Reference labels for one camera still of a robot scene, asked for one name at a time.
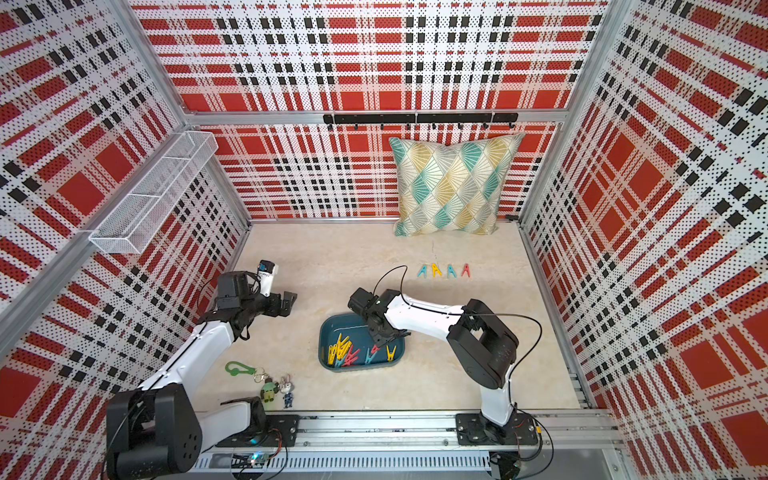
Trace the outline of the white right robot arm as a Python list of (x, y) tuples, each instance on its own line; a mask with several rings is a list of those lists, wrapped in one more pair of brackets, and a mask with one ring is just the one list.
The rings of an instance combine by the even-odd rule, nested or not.
[(464, 372), (480, 387), (484, 419), (498, 427), (509, 423), (510, 376), (519, 340), (485, 303), (472, 299), (464, 305), (440, 305), (397, 290), (375, 295), (359, 288), (348, 307), (379, 347), (413, 332), (446, 341)]

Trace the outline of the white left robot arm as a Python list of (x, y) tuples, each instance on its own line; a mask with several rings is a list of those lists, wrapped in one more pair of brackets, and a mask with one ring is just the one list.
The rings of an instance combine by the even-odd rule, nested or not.
[(297, 416), (270, 419), (260, 396), (228, 401), (207, 413), (195, 412), (191, 402), (217, 359), (236, 341), (248, 340), (256, 317), (290, 314), (297, 296), (273, 292), (277, 272), (276, 264), (263, 260), (255, 272), (219, 276), (213, 307), (183, 346), (138, 387), (109, 401), (102, 466), (107, 478), (157, 479), (185, 473), (219, 443), (236, 446), (274, 439), (282, 450), (294, 446)]

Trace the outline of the teal plastic storage box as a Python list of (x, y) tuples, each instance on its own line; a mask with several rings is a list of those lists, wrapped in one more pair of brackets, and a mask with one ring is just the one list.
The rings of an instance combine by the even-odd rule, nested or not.
[[(338, 336), (349, 336), (352, 346), (349, 351), (359, 349), (359, 358), (354, 365), (349, 367), (334, 368), (327, 365), (328, 347), (334, 344)], [(332, 372), (342, 373), (354, 370), (369, 370), (374, 368), (389, 367), (396, 365), (405, 355), (406, 346), (403, 338), (398, 338), (387, 345), (397, 347), (397, 356), (394, 362), (388, 363), (386, 359), (385, 346), (379, 347), (372, 363), (365, 365), (367, 350), (374, 346), (374, 342), (368, 333), (368, 329), (363, 320), (356, 314), (339, 314), (326, 319), (320, 327), (318, 339), (318, 360), (320, 365)]]

